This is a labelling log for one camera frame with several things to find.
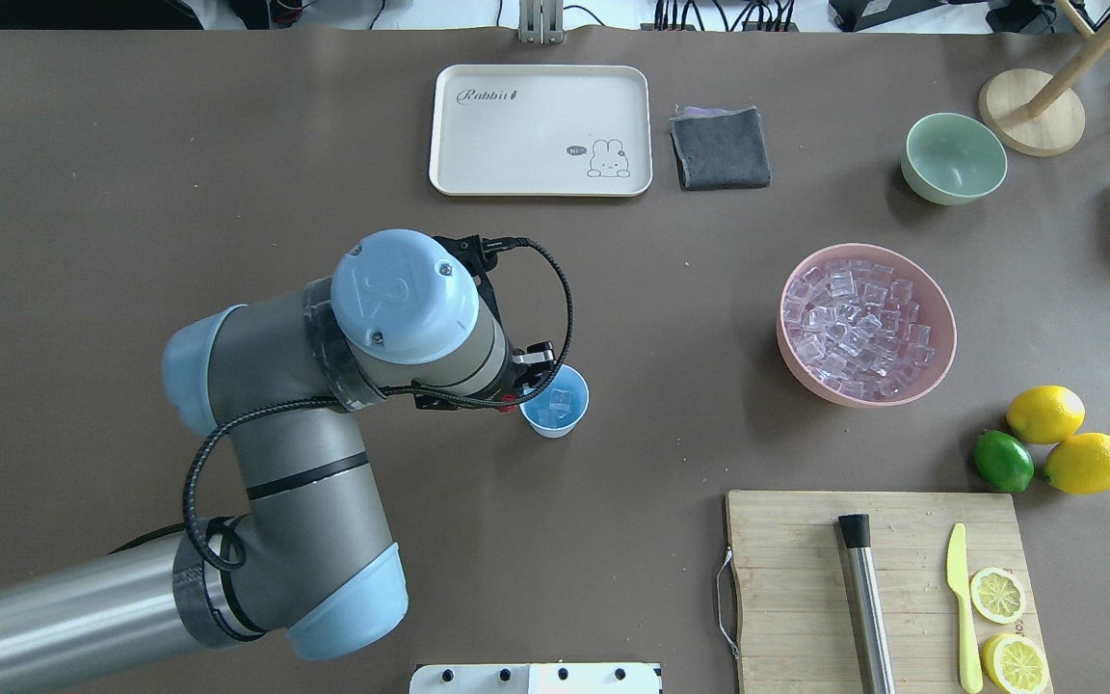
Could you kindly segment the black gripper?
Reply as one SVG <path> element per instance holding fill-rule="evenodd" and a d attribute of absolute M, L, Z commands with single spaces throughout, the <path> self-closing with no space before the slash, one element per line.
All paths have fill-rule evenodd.
<path fill-rule="evenodd" d="M 537 398 L 549 388 L 556 373 L 556 355 L 549 341 L 519 348 L 505 335 L 496 289 L 490 282 L 490 272 L 498 264 L 500 254 L 515 249 L 529 249 L 539 254 L 552 269 L 556 260 L 542 243 L 527 237 L 484 238 L 480 234 L 451 238 L 435 237 L 438 245 L 450 253 L 470 276 L 475 296 L 480 300 L 477 324 L 490 326 L 490 350 L 475 378 L 490 375 L 490 381 L 471 388 L 467 382 L 436 384 L 415 379 L 415 408 L 420 412 L 472 412 L 494 410 L 511 413 L 519 405 Z M 519 391 L 516 406 L 502 412 L 502 395 Z"/>

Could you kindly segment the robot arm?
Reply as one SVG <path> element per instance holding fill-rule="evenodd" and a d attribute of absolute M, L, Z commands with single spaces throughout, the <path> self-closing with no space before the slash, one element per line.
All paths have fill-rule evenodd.
<path fill-rule="evenodd" d="M 300 658 L 364 648 L 407 589 L 356 412 L 500 410 L 549 388 L 567 351 L 515 346 L 490 269 L 528 238 L 393 228 L 331 276 L 176 331 L 167 395 L 203 441 L 180 523 L 0 590 L 0 693 L 63 688 L 281 631 Z"/>

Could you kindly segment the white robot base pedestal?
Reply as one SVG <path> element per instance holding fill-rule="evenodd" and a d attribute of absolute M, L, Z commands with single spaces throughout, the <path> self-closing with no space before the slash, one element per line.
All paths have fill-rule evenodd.
<path fill-rule="evenodd" d="M 428 664 L 415 668 L 410 693 L 662 693 L 659 664 L 547 662 Z"/>

